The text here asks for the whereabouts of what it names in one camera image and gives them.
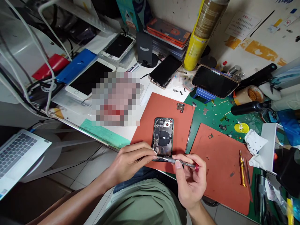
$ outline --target laptop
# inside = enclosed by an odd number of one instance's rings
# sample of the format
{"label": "laptop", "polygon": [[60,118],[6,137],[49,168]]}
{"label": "laptop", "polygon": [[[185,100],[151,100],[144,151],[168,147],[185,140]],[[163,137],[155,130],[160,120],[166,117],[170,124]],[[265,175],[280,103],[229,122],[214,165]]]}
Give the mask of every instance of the laptop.
{"label": "laptop", "polygon": [[0,126],[0,200],[44,154],[51,142],[17,127]]}

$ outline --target laptop keyboard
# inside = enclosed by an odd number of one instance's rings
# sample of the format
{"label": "laptop keyboard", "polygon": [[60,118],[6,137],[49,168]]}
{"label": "laptop keyboard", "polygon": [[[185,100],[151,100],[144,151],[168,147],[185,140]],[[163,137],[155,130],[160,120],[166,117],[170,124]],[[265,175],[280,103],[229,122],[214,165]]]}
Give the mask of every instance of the laptop keyboard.
{"label": "laptop keyboard", "polygon": [[36,142],[36,139],[22,133],[0,153],[0,179]]}

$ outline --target pixelated area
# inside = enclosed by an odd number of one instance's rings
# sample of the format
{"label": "pixelated area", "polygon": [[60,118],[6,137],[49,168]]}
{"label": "pixelated area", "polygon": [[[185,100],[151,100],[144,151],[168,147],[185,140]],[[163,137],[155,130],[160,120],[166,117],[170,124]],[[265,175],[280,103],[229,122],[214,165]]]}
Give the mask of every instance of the pixelated area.
{"label": "pixelated area", "polygon": [[108,72],[92,89],[94,126],[139,126],[132,118],[140,104],[140,78],[136,73]]}

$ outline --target green t-shirt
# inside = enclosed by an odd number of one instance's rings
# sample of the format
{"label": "green t-shirt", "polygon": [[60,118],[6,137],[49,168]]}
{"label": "green t-shirt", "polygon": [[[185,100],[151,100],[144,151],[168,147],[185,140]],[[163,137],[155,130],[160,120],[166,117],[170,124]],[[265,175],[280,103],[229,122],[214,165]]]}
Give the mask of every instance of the green t-shirt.
{"label": "green t-shirt", "polygon": [[113,194],[102,224],[186,224],[187,212],[158,179],[148,179]]}

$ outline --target yellow spray can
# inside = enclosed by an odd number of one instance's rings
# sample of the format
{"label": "yellow spray can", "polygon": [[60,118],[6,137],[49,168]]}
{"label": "yellow spray can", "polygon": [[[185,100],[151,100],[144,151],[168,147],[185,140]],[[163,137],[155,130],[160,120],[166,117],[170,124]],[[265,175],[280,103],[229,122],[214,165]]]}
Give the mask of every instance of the yellow spray can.
{"label": "yellow spray can", "polygon": [[229,0],[202,0],[198,19],[183,61],[183,67],[186,70],[192,71],[196,67],[228,3]]}

